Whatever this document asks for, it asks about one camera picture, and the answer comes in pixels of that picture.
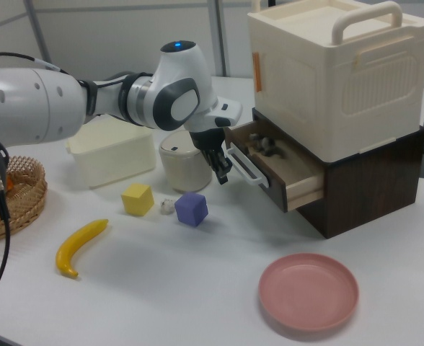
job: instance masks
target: pink bowl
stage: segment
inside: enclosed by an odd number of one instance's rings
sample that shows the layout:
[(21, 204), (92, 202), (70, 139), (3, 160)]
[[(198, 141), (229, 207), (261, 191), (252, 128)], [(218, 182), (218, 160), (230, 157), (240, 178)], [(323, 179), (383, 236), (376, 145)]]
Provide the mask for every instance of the pink bowl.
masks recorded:
[(281, 324), (317, 332), (339, 326), (355, 311), (359, 289), (344, 265), (320, 254), (277, 259), (259, 282), (264, 309)]

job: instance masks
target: yellow cube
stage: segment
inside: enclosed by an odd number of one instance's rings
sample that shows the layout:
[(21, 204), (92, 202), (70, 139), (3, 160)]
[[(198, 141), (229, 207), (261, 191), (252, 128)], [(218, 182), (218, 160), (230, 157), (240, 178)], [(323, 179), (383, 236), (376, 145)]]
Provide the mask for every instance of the yellow cube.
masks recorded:
[(121, 195), (126, 213), (135, 216), (144, 216), (154, 205), (151, 186), (132, 184)]

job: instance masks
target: banana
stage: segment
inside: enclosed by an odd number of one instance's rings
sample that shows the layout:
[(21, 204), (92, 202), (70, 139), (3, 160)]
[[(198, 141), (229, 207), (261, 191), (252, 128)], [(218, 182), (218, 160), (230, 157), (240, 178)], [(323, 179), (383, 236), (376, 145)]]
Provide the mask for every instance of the banana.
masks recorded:
[(107, 224), (107, 219), (95, 220), (74, 232), (62, 243), (55, 257), (56, 266), (62, 274), (77, 277), (78, 272), (71, 266), (71, 258), (82, 245), (102, 233)]

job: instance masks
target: open drawer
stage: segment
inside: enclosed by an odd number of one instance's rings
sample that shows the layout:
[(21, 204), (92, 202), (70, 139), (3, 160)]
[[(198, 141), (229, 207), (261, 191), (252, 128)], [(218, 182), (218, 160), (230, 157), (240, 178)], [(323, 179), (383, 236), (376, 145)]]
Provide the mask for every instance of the open drawer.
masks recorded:
[[(250, 139), (253, 133), (275, 141), (271, 155), (266, 156), (257, 149), (256, 142)], [(321, 162), (268, 120), (257, 117), (251, 123), (226, 129), (225, 141), (238, 171), (258, 178), (253, 164), (266, 177), (268, 183), (265, 181), (259, 186), (282, 211), (296, 209), (323, 197), (324, 167)]]

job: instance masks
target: dark wooden box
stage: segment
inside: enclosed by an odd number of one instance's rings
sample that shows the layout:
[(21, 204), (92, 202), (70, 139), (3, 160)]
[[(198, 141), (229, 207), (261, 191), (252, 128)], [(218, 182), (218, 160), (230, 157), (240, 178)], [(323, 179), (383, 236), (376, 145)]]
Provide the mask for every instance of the dark wooden box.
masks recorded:
[[(424, 128), (366, 153), (326, 163), (282, 133), (256, 109), (252, 111), (254, 123), (257, 123), (253, 129), (262, 129), (266, 136), (283, 138), (300, 157), (313, 161), (318, 169), (321, 167), (324, 173), (322, 193), (312, 192), (310, 198), (305, 198), (306, 204), (295, 206), (325, 238), (415, 202), (424, 149)], [(291, 198), (287, 184), (281, 179), (281, 172), (262, 160), (261, 156), (251, 154), (248, 143), (243, 143), (242, 139), (243, 135), (236, 135), (235, 130), (226, 131), (227, 147), (234, 143), (246, 154), (270, 182), (269, 188), (260, 185), (261, 188), (282, 211), (288, 211)]]

